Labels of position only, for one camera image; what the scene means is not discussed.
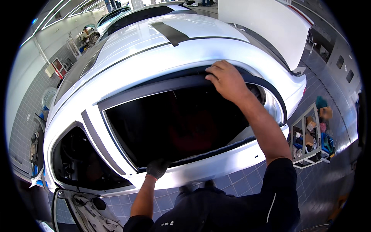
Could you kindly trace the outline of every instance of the gloved hand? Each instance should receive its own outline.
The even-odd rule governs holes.
[[[147,165],[147,175],[153,176],[158,180],[165,174],[170,164],[171,161],[164,160],[163,158],[154,160]]]

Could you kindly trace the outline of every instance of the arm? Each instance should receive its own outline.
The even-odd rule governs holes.
[[[147,175],[131,207],[130,216],[153,216],[153,196],[156,181],[161,178],[170,162],[164,159],[154,160],[147,166]]]
[[[245,115],[265,155],[267,165],[278,158],[291,160],[290,148],[281,129],[247,88],[238,70],[222,60],[215,62],[206,71],[212,74],[207,75],[205,79],[210,80],[216,90],[225,99],[235,103]]]
[[[156,178],[147,175],[131,207],[130,216],[143,215],[149,218],[153,216],[153,195]]]

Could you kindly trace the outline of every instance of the door panel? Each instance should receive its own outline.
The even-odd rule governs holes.
[[[52,206],[56,232],[122,232],[123,225],[97,195],[57,189]]]

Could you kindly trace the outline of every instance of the cardboard box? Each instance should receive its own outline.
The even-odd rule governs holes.
[[[313,146],[314,137],[310,134],[305,134],[305,145]]]
[[[332,118],[332,109],[331,107],[323,107],[319,109],[319,116],[324,120],[329,120]]]
[[[312,116],[308,116],[308,117],[306,118],[306,124],[307,124],[306,128],[307,128],[308,131],[310,131],[310,132],[312,132],[313,129],[314,129],[314,128],[316,127],[316,125],[317,125],[317,124],[314,122]]]

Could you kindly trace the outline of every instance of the shirt sleeve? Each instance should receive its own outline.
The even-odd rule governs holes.
[[[291,160],[279,158],[268,165],[260,193],[274,196],[267,217],[273,231],[289,231],[297,225],[300,211],[296,171]]]
[[[153,220],[147,216],[132,216],[124,225],[123,232],[146,232],[153,225]]]
[[[296,192],[296,171],[292,161],[279,158],[272,161],[264,174],[261,192]]]

